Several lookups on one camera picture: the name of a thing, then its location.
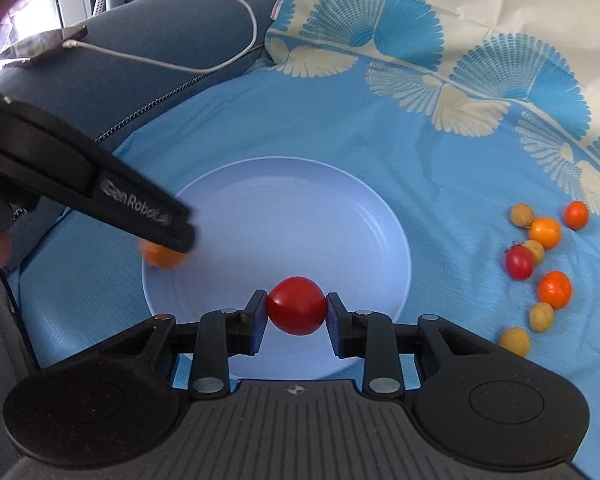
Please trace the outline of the plastic-wrapped orange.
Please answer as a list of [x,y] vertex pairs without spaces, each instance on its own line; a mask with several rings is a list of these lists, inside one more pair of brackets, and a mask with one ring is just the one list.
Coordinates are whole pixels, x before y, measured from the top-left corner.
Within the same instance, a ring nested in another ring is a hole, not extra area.
[[163,270],[174,269],[188,258],[188,254],[176,252],[175,250],[148,242],[148,240],[140,240],[140,253],[148,266]]

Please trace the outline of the red cherry tomato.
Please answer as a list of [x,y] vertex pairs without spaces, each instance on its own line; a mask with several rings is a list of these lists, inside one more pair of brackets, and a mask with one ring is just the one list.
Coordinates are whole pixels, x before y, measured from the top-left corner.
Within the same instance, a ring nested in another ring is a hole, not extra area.
[[314,281],[304,276],[292,276],[270,290],[266,313],[274,325],[286,334],[306,336],[324,323],[327,301]]

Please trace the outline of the black smartphone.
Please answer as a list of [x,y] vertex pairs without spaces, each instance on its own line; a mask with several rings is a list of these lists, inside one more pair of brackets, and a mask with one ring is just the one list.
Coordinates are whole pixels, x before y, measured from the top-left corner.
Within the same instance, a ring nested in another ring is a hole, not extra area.
[[4,66],[28,66],[49,58],[62,49],[66,41],[80,40],[87,35],[86,25],[74,25],[38,34],[17,41],[0,53]]

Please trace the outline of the tan longan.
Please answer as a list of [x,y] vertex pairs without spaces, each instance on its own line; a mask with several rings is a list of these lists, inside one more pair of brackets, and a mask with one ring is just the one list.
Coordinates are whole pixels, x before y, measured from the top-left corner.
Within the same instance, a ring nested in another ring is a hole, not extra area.
[[516,203],[510,207],[509,220],[517,228],[528,229],[534,218],[534,211],[528,204]]
[[554,309],[547,302],[538,302],[528,312],[529,326],[535,333],[545,333],[554,324]]
[[498,345],[525,358],[531,349],[531,338],[524,328],[515,326],[502,331]]
[[543,262],[545,258],[545,248],[540,242],[537,240],[525,240],[522,243],[522,246],[528,249],[536,266]]

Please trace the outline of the blue fan-pattern bed sheet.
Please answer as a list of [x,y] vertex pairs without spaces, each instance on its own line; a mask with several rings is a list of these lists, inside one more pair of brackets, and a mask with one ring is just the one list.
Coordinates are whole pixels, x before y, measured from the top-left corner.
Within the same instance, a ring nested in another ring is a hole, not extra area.
[[[134,129],[114,154],[176,193],[242,160],[338,168],[398,217],[411,285],[398,319],[434,313],[486,339],[527,322],[539,278],[504,270],[509,208],[558,219],[541,271],[572,296],[530,359],[590,408],[577,466],[600,479],[600,0],[277,0],[258,58]],[[33,352],[57,363],[151,314],[137,239],[64,211],[10,281]]]

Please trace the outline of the red tomato with stem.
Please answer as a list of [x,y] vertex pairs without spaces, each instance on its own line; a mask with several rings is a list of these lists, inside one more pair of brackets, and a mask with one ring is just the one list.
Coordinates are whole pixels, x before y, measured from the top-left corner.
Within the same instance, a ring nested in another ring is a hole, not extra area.
[[527,247],[514,245],[505,253],[505,270],[511,278],[525,281],[534,270],[534,259]]

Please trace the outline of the light blue plate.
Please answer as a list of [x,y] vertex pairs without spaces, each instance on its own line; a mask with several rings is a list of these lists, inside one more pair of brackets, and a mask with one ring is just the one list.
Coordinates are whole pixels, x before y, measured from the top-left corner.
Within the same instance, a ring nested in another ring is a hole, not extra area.
[[402,313],[412,276],[405,233],[380,195],[350,174],[261,157],[212,170],[178,198],[194,208],[196,247],[173,270],[143,266],[151,312],[196,322],[303,276],[350,311]]

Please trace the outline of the tan longan top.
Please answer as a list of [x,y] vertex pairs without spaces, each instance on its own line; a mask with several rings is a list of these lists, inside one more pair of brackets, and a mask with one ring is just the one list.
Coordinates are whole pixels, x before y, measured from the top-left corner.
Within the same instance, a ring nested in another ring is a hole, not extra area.
[[510,207],[509,220],[517,228],[528,229],[534,218],[534,211],[528,204],[516,203]]

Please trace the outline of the small orange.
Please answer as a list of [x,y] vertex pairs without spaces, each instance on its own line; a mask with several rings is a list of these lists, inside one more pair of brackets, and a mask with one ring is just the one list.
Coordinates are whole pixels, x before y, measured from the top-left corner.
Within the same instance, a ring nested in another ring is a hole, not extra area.
[[562,240],[562,228],[553,218],[535,218],[528,227],[528,237],[540,243],[544,249],[553,249]]
[[574,200],[567,205],[562,218],[567,228],[580,231],[588,224],[588,218],[590,218],[588,206],[582,200]]
[[554,310],[560,310],[569,304],[572,285],[564,272],[550,271],[541,278],[536,292],[541,302],[546,302]]

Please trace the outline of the tan longan bottom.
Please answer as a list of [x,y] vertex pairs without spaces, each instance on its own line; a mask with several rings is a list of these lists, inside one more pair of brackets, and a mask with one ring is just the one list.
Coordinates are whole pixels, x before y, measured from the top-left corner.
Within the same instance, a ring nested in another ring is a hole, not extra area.
[[524,328],[515,326],[502,331],[498,345],[525,358],[531,349],[531,338]]

